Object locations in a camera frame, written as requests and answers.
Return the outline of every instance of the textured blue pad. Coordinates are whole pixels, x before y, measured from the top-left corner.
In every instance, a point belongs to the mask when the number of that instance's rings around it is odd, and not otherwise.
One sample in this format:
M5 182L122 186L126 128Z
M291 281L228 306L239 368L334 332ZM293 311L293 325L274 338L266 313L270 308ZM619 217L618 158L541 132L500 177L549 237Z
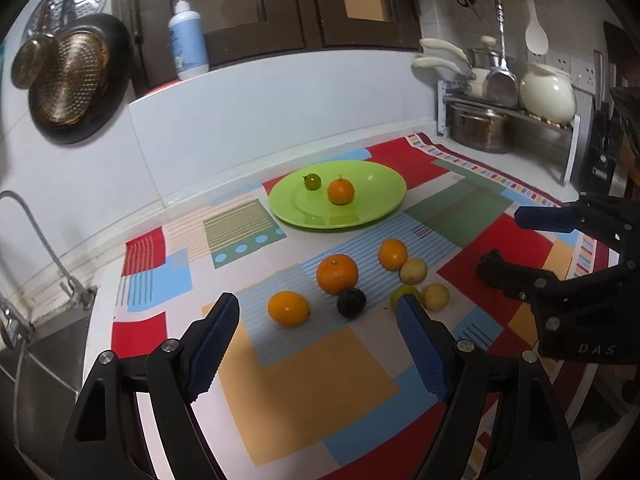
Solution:
M411 300L415 301L415 298L403 296L398 300L398 328L427 391L438 397L439 401L447 402L452 391L447 381L446 362L420 321L418 312L412 308Z
M513 218L522 229L552 233L570 233L580 224L576 213L568 207L521 206Z
M238 300L232 294L228 294L228 297L221 296L207 318L209 316L213 316L214 319L200 339L200 344L194 348L189 362L188 402L193 402L211 387L238 326L240 319ZM207 318L198 322L209 321Z

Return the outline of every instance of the window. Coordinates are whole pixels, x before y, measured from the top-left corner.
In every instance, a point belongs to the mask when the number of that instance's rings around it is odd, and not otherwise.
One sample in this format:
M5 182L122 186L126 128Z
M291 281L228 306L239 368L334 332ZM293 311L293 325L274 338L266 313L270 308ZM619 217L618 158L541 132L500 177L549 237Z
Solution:
M211 67L322 48L418 49L415 0L188 0L202 16ZM176 78L167 27L174 0L119 0L136 47L138 95Z

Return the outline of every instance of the sink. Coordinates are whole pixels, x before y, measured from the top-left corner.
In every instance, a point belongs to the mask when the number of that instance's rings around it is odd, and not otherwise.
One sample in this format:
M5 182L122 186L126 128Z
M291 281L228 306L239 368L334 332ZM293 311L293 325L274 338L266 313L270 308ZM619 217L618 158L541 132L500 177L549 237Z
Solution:
M90 317L67 310L36 326L27 345L0 352L0 429L49 477L82 388Z

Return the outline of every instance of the green cherry tomato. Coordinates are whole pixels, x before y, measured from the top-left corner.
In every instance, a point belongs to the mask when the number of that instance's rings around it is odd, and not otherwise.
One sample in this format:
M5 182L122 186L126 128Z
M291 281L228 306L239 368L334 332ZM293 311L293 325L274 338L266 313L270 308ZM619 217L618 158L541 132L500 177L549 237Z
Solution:
M315 173L309 173L305 177L305 187L309 191L315 191L316 189L320 189L320 186L322 186L322 180L320 179L319 175L316 175Z

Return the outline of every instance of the oval plate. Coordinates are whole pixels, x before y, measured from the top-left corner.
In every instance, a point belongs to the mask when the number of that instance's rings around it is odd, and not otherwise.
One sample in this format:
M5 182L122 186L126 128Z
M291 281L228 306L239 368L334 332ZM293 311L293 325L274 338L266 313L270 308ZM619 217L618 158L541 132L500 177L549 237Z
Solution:
M322 186L305 187L304 177L317 173ZM329 202L326 188L342 176L351 181L351 203ZM365 160L332 160L294 171L277 183L269 195L274 215L288 224L308 229L342 229L373 222L396 209L406 195L404 178L396 171Z

